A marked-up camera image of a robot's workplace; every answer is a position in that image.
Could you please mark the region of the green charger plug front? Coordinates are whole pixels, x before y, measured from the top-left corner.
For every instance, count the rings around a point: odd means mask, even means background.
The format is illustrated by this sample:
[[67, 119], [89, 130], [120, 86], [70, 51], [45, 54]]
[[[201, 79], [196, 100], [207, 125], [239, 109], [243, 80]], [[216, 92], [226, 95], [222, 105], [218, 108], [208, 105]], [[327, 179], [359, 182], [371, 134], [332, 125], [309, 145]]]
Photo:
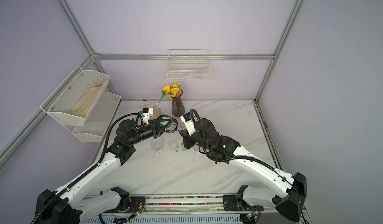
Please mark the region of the green charger plug front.
[[172, 125], [172, 121], [169, 119], [161, 119], [159, 121], [159, 124], [161, 125], [161, 127], [168, 128], [169, 126]]

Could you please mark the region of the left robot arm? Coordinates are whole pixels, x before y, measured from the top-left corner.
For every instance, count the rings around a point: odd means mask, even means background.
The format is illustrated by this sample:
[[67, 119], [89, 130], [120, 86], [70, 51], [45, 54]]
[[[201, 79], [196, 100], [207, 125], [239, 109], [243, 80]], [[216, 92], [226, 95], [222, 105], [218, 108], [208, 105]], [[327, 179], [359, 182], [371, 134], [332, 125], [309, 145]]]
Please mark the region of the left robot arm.
[[135, 113], [136, 119], [131, 116], [124, 115], [111, 124], [98, 161], [55, 191], [45, 190], [38, 196], [33, 224], [81, 224], [108, 210], [130, 209], [130, 193], [118, 186], [96, 198], [85, 200], [84, 197], [131, 158], [136, 144], [178, 128], [178, 122], [168, 115], [151, 119], [147, 108]]

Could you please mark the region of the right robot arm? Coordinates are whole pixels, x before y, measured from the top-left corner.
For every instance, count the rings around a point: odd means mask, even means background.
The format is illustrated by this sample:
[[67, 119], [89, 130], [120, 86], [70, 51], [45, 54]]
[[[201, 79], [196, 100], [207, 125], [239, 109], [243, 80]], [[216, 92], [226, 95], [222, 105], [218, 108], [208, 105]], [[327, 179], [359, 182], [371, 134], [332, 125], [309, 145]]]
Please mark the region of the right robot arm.
[[293, 222], [304, 218], [308, 192], [303, 174], [285, 172], [259, 159], [238, 141], [220, 135], [212, 122], [201, 118], [195, 109], [181, 116], [181, 121], [186, 126], [180, 131], [186, 149], [198, 146], [214, 163], [226, 163], [249, 173], [269, 188], [264, 206], [274, 206], [280, 215]]

